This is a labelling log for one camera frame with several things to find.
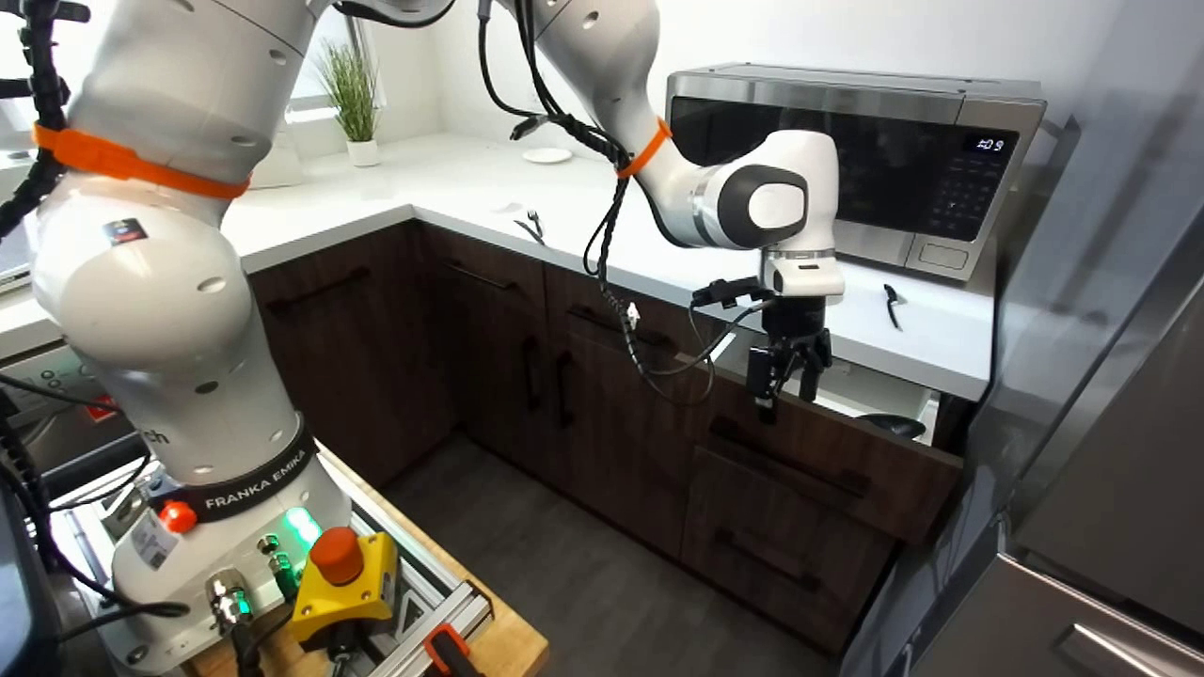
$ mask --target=stainless steel refrigerator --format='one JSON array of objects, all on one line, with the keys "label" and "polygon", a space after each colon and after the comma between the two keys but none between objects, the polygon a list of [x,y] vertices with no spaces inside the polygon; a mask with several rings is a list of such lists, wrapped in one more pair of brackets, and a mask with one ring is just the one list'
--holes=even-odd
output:
[{"label": "stainless steel refrigerator", "polygon": [[1076,116],[963,507],[883,582],[845,677],[1204,677],[1204,2],[1130,0]]}]

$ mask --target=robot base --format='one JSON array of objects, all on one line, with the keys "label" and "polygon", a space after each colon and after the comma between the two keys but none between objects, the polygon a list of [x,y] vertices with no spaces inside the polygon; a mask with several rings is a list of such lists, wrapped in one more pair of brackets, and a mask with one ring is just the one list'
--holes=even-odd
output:
[{"label": "robot base", "polygon": [[319,458],[311,458],[282,493],[258,507],[202,522],[178,539],[156,526],[156,516],[144,507],[139,520],[115,539],[97,516],[76,516],[86,531],[89,561],[111,557],[111,582],[136,602],[185,602],[189,616],[126,616],[101,626],[109,653],[133,674],[171,674],[220,636],[212,616],[207,582],[220,572],[240,572],[254,597],[254,616],[282,605],[282,589],[272,574],[263,539],[282,531],[282,516],[303,507],[319,531],[350,522],[350,500],[332,481]]}]

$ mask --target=yellow object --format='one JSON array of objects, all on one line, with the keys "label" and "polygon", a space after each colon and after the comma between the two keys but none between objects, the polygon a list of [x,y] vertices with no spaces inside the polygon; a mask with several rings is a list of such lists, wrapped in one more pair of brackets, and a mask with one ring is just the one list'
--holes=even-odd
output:
[{"label": "yellow object", "polygon": [[343,619],[392,619],[398,547],[387,535],[361,535],[358,542],[365,552],[365,572],[346,587],[328,582],[322,572],[303,561],[291,619],[291,636],[297,643],[307,643],[314,631]]}]

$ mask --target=white countertop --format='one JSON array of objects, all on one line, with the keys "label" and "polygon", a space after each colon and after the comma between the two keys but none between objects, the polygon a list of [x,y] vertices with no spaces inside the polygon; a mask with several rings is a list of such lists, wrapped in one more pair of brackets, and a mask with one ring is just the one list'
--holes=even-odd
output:
[{"label": "white countertop", "polygon": [[[385,149],[375,169],[346,160],[307,165],[303,185],[254,186],[227,213],[227,235],[244,270],[365,235],[408,219],[445,225],[546,261],[578,270],[578,251],[609,204],[609,169],[597,159],[530,165],[513,144],[427,135]],[[546,246],[515,213],[538,211]],[[643,191],[629,191],[618,220],[609,275],[636,292],[684,305],[713,279],[757,275],[757,251],[672,246],[659,235]],[[983,398],[990,378],[994,298],[921,283],[875,266],[841,261],[845,292],[827,305],[831,350],[841,360],[943,389]],[[883,284],[896,284],[904,332],[883,313]],[[28,288],[0,298],[0,358],[55,340],[61,332]]]}]

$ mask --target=floor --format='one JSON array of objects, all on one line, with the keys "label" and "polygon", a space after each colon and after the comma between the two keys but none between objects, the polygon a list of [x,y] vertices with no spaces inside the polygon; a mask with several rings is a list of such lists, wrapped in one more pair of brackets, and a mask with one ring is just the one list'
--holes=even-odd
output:
[{"label": "floor", "polygon": [[551,677],[831,677],[836,666],[592,510],[451,441],[392,500],[551,643]]}]

